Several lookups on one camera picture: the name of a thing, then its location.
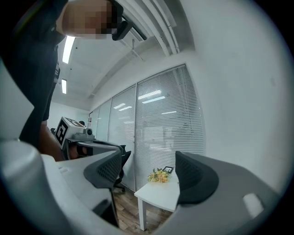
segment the yellow flowers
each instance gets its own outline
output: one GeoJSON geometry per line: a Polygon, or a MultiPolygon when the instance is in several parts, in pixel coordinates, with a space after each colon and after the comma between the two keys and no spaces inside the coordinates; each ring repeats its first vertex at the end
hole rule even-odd
{"type": "Polygon", "coordinates": [[[170,174],[162,169],[158,168],[157,171],[153,169],[153,173],[148,176],[148,181],[166,183],[169,181],[169,176],[170,174]]]}

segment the ceiling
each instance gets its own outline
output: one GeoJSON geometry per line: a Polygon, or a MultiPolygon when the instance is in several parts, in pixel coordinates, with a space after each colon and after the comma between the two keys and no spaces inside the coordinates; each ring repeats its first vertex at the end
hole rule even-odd
{"type": "Polygon", "coordinates": [[[113,41],[111,35],[108,35],[106,39],[99,40],[76,38],[68,64],[62,62],[65,40],[59,44],[58,60],[61,72],[52,96],[53,102],[90,110],[91,98],[110,77],[130,60],[140,60],[139,54],[159,41],[161,47],[166,47],[168,53],[171,53],[170,45],[158,23],[158,18],[156,19],[154,14],[144,5],[145,1],[118,0],[124,7],[125,17],[134,23],[136,30],[145,35],[147,40],[138,37],[134,28],[120,41],[113,41]],[[62,93],[62,79],[67,81],[66,94],[62,93]]]}

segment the desk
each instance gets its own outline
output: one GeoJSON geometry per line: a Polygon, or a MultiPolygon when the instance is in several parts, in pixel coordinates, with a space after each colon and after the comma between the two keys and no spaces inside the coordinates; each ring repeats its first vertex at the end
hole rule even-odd
{"type": "Polygon", "coordinates": [[[146,202],[161,209],[174,212],[180,195],[179,180],[175,169],[167,183],[148,182],[134,195],[138,198],[141,230],[146,230],[146,202]]]}

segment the black shirt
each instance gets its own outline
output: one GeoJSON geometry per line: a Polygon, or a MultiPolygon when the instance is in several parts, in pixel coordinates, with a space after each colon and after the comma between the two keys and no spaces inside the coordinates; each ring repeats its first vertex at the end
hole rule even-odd
{"type": "Polygon", "coordinates": [[[42,0],[33,5],[21,19],[21,33],[9,44],[3,58],[19,89],[34,106],[20,140],[36,148],[41,123],[49,117],[54,80],[59,76],[57,47],[65,36],[56,31],[56,20],[66,3],[67,0],[42,0]]]}

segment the table leg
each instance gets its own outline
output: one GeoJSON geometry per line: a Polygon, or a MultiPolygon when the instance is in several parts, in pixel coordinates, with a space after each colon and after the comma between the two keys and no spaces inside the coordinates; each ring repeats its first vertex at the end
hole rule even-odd
{"type": "Polygon", "coordinates": [[[138,198],[139,218],[141,230],[146,230],[146,202],[138,198]]]}

